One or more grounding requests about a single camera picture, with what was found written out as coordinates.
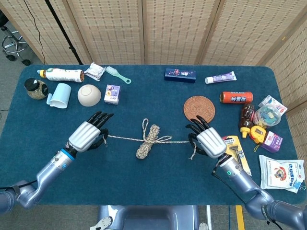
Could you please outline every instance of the jar lid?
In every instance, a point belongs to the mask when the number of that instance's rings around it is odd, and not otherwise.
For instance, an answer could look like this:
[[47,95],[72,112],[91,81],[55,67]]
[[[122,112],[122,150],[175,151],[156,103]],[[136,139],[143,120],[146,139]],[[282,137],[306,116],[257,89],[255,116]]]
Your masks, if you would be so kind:
[[28,91],[34,91],[37,90],[39,87],[39,82],[35,78],[29,78],[24,82],[24,87]]

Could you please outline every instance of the green brush handle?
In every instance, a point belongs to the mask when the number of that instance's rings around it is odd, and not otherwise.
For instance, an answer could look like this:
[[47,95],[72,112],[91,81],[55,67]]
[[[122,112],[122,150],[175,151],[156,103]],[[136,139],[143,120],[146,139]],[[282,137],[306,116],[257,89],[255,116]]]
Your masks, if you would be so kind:
[[126,84],[131,83],[131,79],[125,78],[124,76],[120,75],[119,73],[115,74],[114,77],[118,77],[118,78],[122,79]]

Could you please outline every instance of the knotted rope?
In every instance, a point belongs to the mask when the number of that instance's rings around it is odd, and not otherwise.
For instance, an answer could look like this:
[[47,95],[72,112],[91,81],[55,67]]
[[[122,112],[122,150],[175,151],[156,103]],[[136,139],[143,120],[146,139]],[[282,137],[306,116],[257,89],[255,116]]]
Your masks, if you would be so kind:
[[[146,136],[146,129],[149,124],[149,121],[147,118],[143,120],[142,128],[143,128],[143,139],[135,139],[135,138],[123,138],[118,136],[112,136],[108,135],[109,138],[119,138],[119,139],[125,139],[125,140],[134,140],[134,141],[141,141],[143,142],[140,146],[140,148],[136,151],[136,157],[139,159],[144,159],[147,157],[151,147],[153,144],[167,144],[167,143],[189,143],[188,141],[168,141],[172,138],[172,136],[163,136],[158,138],[158,134],[160,131],[160,127],[157,125],[152,125],[149,130],[148,136]],[[194,152],[192,156],[189,159],[193,159],[194,155],[196,153],[196,144],[194,143]]]

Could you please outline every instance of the clear jar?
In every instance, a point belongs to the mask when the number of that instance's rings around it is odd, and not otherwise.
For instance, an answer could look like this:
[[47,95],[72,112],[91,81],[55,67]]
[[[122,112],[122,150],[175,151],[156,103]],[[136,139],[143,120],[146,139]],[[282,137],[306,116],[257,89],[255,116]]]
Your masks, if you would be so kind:
[[27,94],[29,97],[33,99],[41,100],[48,95],[48,87],[41,80],[29,78],[24,82],[24,87],[27,89]]
[[258,109],[253,116],[253,123],[263,128],[277,125],[282,118],[279,110],[271,105],[264,105]]

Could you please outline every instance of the white plastic bag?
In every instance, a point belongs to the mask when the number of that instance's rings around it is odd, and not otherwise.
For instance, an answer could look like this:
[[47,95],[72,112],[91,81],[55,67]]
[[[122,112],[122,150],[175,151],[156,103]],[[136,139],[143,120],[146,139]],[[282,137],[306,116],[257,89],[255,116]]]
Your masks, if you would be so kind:
[[303,160],[274,160],[260,155],[262,189],[286,189],[297,193],[305,179]]

